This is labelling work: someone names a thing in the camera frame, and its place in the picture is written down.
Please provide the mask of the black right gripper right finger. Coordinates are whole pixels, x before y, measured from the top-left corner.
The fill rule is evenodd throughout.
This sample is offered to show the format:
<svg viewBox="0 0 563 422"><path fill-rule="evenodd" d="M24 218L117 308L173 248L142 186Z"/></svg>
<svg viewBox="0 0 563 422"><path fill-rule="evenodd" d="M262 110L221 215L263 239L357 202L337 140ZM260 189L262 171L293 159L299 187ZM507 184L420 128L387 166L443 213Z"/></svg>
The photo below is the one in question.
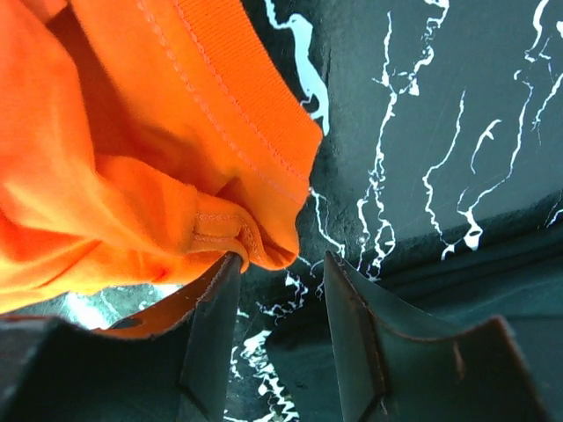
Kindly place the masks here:
<svg viewBox="0 0 563 422"><path fill-rule="evenodd" d="M331 252L324 284L344 420L561 420L560 316L451 324Z"/></svg>

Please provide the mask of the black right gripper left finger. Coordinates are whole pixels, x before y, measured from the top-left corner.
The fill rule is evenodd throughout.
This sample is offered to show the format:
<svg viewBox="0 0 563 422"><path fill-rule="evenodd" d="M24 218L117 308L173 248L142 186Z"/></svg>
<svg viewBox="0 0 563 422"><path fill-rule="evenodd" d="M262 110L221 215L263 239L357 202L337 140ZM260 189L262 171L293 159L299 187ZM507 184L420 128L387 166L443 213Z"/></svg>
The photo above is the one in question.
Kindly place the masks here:
<svg viewBox="0 0 563 422"><path fill-rule="evenodd" d="M1 319L4 421L219 421L242 260L106 329L57 316Z"/></svg>

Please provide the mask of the orange t shirt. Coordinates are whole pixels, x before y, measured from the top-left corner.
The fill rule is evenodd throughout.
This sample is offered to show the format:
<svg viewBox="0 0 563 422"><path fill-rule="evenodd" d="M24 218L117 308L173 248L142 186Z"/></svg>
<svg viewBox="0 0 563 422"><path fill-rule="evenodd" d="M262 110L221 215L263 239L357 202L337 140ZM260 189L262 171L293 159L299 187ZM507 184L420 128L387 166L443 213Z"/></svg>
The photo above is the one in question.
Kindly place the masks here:
<svg viewBox="0 0 563 422"><path fill-rule="evenodd" d="M2 2L2 311L290 266L321 139L239 1Z"/></svg>

